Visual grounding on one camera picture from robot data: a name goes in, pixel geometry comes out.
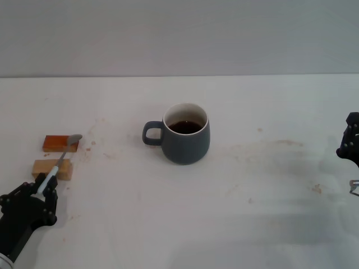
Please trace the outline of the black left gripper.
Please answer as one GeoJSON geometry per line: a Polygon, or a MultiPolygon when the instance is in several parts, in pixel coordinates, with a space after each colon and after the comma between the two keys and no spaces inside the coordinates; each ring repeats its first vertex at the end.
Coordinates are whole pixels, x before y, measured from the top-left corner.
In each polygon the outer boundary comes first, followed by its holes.
{"type": "Polygon", "coordinates": [[[45,202],[34,197],[46,178],[40,173],[35,182],[25,182],[9,194],[0,196],[0,253],[5,257],[18,257],[35,230],[34,223],[43,218],[42,226],[57,222],[56,176],[52,176],[43,191],[45,202]]]}

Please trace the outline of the spoon with light blue handle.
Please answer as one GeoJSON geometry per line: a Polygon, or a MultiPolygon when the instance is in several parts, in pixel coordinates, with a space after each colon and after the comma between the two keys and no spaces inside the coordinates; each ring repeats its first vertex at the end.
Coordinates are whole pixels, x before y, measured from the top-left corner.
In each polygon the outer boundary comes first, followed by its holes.
{"type": "Polygon", "coordinates": [[[63,163],[63,159],[65,158],[65,155],[69,152],[70,147],[73,144],[78,143],[81,139],[82,139],[81,134],[73,134],[73,135],[70,135],[68,137],[66,148],[63,150],[63,153],[62,153],[61,157],[57,160],[56,165],[51,169],[51,171],[48,173],[48,175],[45,177],[45,179],[43,180],[43,182],[39,186],[39,188],[37,190],[37,194],[42,194],[44,192],[44,190],[47,187],[47,184],[49,183],[49,181],[51,179],[51,177],[56,176],[56,174],[58,173],[58,170],[59,170],[59,168],[61,167],[61,165],[63,163]]]}

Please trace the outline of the grey ceramic cup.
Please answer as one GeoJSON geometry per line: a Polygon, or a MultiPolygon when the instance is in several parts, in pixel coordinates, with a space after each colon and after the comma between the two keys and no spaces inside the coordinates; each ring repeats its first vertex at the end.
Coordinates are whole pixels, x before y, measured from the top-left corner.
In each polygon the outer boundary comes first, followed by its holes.
{"type": "Polygon", "coordinates": [[[144,125],[142,141],[148,146],[161,147],[165,157],[173,163],[196,163],[206,155],[210,146],[209,117],[197,104],[176,104],[165,112],[161,121],[149,121],[144,125]],[[201,124],[203,128],[193,134],[179,134],[168,128],[184,120],[201,124]]]}

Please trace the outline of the light tan wooden block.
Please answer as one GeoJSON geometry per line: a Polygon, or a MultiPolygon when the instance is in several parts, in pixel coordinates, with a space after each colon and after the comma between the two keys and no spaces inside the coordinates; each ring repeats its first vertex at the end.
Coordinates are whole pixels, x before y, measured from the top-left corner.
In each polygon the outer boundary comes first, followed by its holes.
{"type": "MultiPolygon", "coordinates": [[[[31,172],[33,178],[36,179],[40,173],[48,175],[56,163],[56,159],[35,160],[31,172]]],[[[73,166],[70,159],[64,159],[56,174],[57,180],[70,181],[72,178],[72,171],[73,166]]]]}

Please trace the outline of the reddish brown wooden block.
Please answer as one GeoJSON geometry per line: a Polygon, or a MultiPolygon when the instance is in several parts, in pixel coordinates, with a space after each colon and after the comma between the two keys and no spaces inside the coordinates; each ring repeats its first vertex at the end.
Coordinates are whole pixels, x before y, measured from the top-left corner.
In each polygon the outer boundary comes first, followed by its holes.
{"type": "Polygon", "coordinates": [[[81,134],[70,136],[46,135],[42,150],[43,152],[65,152],[65,150],[76,152],[81,138],[81,134]]]}

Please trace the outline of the dark coffee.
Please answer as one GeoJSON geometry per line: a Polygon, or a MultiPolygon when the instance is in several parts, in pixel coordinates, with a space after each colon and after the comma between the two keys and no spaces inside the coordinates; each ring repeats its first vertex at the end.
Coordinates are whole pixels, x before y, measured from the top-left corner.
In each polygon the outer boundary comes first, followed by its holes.
{"type": "Polygon", "coordinates": [[[179,121],[177,123],[173,123],[168,128],[173,132],[179,134],[190,135],[200,131],[203,128],[203,126],[196,122],[184,120],[184,121],[179,121]]]}

